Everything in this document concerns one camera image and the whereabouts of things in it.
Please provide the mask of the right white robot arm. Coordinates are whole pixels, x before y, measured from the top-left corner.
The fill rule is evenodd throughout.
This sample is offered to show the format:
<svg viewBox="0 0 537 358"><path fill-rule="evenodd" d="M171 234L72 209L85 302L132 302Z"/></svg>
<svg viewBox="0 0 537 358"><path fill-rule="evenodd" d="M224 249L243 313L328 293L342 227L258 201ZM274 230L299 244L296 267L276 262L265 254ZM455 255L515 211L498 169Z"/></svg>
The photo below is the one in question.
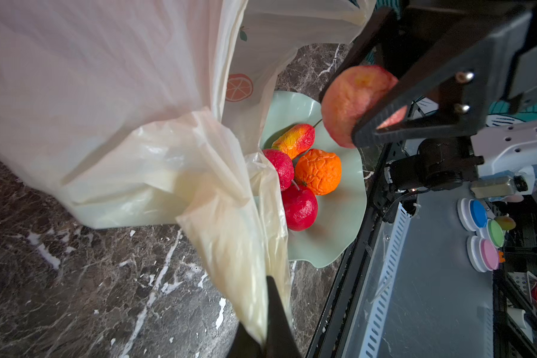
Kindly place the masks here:
<svg viewBox="0 0 537 358"><path fill-rule="evenodd" d="M537 1L403 1L381 7L320 95L340 146L420 140L380 172L392 219L398 203L483 176L490 156L475 134L490 105L537 103Z"/></svg>

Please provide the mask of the yellow red mango fruit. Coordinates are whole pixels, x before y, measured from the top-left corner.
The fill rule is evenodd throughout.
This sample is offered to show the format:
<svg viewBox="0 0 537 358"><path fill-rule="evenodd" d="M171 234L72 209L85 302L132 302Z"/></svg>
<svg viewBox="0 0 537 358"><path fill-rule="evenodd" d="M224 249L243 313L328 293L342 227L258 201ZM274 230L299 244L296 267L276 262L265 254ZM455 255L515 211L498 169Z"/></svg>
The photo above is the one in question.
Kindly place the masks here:
<svg viewBox="0 0 537 358"><path fill-rule="evenodd" d="M271 145L271 149L285 153L294 160L304 152L310 150L315 143L315 128L310 124L301 123L294 125L282 134Z"/></svg>

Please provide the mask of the orange fruit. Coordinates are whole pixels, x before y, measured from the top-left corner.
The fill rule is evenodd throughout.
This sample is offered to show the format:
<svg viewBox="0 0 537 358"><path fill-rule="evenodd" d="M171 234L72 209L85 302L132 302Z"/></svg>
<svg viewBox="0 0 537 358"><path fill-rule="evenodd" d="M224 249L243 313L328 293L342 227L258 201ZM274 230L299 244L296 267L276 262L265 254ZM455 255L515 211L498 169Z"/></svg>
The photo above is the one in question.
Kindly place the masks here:
<svg viewBox="0 0 537 358"><path fill-rule="evenodd" d="M295 182L306 186L315 195L327 195L342 180L342 161L332 152L310 149L295 166Z"/></svg>

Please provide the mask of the pink yellow peach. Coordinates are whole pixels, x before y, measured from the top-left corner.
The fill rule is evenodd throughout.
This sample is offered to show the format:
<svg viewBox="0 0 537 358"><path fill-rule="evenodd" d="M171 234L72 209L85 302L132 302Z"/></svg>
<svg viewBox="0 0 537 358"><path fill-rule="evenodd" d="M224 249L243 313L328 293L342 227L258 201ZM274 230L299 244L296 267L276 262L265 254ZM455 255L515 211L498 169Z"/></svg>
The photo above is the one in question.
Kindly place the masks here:
<svg viewBox="0 0 537 358"><path fill-rule="evenodd" d="M341 147L353 149L352 131L398 79L377 65L351 67L334 79L322 99L322 122Z"/></svg>

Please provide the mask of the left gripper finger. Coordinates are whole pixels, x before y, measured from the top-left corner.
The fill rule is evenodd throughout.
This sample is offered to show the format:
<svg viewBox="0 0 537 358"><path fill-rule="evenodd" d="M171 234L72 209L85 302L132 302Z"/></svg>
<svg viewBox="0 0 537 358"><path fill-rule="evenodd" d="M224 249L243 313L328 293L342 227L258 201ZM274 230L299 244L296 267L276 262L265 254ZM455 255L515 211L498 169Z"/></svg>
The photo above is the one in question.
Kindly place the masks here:
<svg viewBox="0 0 537 358"><path fill-rule="evenodd" d="M227 357L301 357L278 294L274 278L266 277L268 286L268 326L264 345L256 342L239 323Z"/></svg>

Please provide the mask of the red apple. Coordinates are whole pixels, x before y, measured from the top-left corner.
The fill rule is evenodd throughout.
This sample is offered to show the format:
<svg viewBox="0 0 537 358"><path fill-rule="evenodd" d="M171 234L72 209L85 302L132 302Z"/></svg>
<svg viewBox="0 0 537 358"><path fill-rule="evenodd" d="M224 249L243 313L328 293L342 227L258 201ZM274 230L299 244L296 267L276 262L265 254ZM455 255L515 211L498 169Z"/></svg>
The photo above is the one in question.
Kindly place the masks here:
<svg viewBox="0 0 537 358"><path fill-rule="evenodd" d="M316 221L319 211L315 194L306 186L292 183L282 192L286 224L291 231L304 231Z"/></svg>
<svg viewBox="0 0 537 358"><path fill-rule="evenodd" d="M263 154L277 172L280 191L289 189L295 176L295 168L290 157L277 149L265 149Z"/></svg>

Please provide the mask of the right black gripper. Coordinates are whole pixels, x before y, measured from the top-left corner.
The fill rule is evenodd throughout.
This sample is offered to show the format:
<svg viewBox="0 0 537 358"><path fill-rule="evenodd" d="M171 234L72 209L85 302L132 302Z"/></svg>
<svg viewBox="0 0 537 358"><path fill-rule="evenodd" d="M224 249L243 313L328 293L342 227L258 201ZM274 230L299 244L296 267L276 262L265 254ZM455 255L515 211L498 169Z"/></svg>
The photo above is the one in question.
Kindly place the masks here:
<svg viewBox="0 0 537 358"><path fill-rule="evenodd" d="M404 1L375 10L333 81L379 46L398 83L356 123L355 146L470 136L495 101L537 103L537 1Z"/></svg>

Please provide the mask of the translucent cream plastic bag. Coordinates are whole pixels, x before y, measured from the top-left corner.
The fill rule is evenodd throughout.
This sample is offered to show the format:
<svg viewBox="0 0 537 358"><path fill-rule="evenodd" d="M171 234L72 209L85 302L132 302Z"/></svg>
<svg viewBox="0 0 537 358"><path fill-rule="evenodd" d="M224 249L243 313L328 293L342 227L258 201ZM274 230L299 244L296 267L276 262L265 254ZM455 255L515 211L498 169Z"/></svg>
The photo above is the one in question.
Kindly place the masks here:
<svg viewBox="0 0 537 358"><path fill-rule="evenodd" d="M302 46L373 1L0 1L0 161L96 229L179 224L249 335L288 232L260 139Z"/></svg>

